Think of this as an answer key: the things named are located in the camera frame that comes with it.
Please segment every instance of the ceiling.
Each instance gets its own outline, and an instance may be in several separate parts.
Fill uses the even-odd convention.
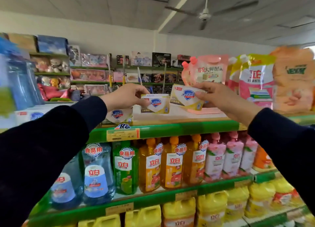
[[[210,13],[253,0],[209,0]],[[259,0],[258,6],[199,19],[164,6],[201,12],[204,0],[0,0],[0,10],[266,45],[315,42],[315,0]]]

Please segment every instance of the fan blade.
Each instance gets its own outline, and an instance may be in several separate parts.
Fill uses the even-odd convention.
[[[207,20],[202,20],[201,24],[200,24],[200,27],[199,27],[199,30],[204,30],[204,28],[206,27],[207,25]]]
[[[258,0],[254,0],[254,1],[247,2],[247,3],[241,4],[241,5],[230,7],[230,8],[224,9],[224,10],[216,11],[212,15],[226,14],[226,13],[229,13],[232,11],[240,10],[240,9],[251,7],[251,6],[257,6],[257,5],[258,5]]]
[[[177,9],[177,8],[174,8],[174,7],[171,7],[171,6],[165,6],[165,9],[177,11],[179,13],[183,13],[183,14],[187,14],[187,15],[191,15],[191,16],[198,16],[197,13],[194,13],[194,12],[191,12],[191,11],[186,11],[186,10],[180,10],[180,9]]]

